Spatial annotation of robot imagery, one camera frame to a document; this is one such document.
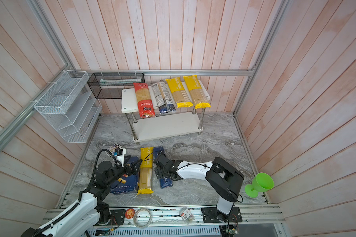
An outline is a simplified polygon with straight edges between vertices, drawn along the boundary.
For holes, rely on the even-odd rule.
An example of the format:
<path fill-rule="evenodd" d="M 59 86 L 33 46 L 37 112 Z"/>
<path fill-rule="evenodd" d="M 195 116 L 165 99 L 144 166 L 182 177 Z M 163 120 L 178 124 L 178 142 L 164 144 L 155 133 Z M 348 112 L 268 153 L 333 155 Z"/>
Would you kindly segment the blue Barilla spaghetti box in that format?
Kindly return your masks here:
<path fill-rule="evenodd" d="M 164 153 L 164 148 L 162 146 L 154 147 L 153 148 L 153 161 L 156 161 L 158 156 L 162 153 Z M 157 171 L 157 167 L 155 167 L 154 170 L 155 170 L 156 177 L 159 179 L 161 189 L 173 186 L 173 182 L 172 182 L 171 178 L 163 178 L 160 175 L 160 173 Z"/>

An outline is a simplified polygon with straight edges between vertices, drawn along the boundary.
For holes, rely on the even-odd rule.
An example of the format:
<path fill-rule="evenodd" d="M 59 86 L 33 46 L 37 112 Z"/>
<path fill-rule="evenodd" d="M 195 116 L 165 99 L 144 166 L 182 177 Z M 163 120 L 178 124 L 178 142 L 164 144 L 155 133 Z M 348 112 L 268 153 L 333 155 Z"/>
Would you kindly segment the yellow Pastatime spaghetti bag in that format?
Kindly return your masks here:
<path fill-rule="evenodd" d="M 138 195 L 152 194 L 153 147 L 141 148 L 142 163 L 140 166 Z"/>
<path fill-rule="evenodd" d="M 180 78 L 166 79 L 166 82 L 178 108 L 188 108 L 193 106 Z"/>
<path fill-rule="evenodd" d="M 193 104 L 196 109 L 210 108 L 209 100 L 204 94 L 202 86 L 197 78 L 197 75 L 183 77 L 186 86 L 189 90 Z"/>

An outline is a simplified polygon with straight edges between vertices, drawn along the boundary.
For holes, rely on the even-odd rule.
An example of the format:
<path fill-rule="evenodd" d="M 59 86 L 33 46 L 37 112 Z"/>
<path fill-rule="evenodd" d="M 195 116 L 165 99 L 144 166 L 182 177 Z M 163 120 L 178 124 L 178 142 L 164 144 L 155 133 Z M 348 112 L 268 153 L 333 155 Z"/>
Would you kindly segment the clear blue spaghetti bag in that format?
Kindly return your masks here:
<path fill-rule="evenodd" d="M 175 113 L 176 108 L 169 94 L 167 84 L 163 81 L 154 83 L 151 85 L 157 106 L 159 109 L 159 114 L 164 115 L 168 113 Z"/>

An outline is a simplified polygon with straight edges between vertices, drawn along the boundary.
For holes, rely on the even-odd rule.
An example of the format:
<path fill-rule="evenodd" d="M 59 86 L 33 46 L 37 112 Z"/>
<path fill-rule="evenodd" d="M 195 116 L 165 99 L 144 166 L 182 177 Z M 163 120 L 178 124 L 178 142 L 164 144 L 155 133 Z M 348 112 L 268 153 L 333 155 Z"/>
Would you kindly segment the red spaghetti bag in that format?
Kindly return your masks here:
<path fill-rule="evenodd" d="M 154 118 L 155 111 L 153 108 L 150 91 L 146 83 L 133 83 L 137 99 L 138 112 L 141 118 Z"/>

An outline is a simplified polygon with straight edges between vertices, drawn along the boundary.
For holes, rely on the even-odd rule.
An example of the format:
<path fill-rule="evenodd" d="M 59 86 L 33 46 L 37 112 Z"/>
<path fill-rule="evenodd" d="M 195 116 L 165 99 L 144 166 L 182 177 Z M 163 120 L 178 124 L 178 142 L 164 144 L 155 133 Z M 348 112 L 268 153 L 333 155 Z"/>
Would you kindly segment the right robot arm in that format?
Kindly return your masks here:
<path fill-rule="evenodd" d="M 244 181 L 244 175 L 220 157 L 212 162 L 193 163 L 184 160 L 170 160 L 161 152 L 153 162 L 158 178 L 206 180 L 219 195 L 217 211 L 229 215 Z"/>

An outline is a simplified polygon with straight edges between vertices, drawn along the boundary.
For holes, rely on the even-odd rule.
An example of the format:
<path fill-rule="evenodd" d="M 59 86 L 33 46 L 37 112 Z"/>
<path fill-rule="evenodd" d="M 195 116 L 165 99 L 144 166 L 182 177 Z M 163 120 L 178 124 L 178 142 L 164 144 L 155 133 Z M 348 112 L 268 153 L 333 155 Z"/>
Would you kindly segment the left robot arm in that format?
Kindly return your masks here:
<path fill-rule="evenodd" d="M 109 223 L 111 212 L 104 199 L 110 193 L 111 184 L 125 174 L 137 174 L 141 164 L 141 159 L 124 166 L 114 166 L 110 161 L 101 162 L 89 185 L 72 205 L 39 228 L 29 228 L 22 236 L 78 237 L 95 224 Z"/>

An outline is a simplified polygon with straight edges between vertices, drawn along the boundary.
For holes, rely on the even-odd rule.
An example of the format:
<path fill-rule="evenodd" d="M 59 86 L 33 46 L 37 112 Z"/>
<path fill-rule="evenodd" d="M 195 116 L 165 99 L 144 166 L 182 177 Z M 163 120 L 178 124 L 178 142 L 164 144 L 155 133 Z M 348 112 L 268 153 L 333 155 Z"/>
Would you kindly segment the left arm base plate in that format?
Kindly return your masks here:
<path fill-rule="evenodd" d="M 125 213 L 126 213 L 125 209 L 114 209 L 114 210 L 107 209 L 100 214 L 98 225 L 122 226 L 124 225 Z"/>

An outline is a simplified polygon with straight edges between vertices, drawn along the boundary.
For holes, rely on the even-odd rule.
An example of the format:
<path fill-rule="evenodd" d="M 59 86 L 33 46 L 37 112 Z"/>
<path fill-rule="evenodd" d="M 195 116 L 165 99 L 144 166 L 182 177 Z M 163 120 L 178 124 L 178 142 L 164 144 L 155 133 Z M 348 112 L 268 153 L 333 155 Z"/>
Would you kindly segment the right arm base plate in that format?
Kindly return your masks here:
<path fill-rule="evenodd" d="M 242 216 L 239 207 L 232 207 L 230 214 L 223 214 L 216 207 L 201 208 L 204 223 L 239 223 Z"/>

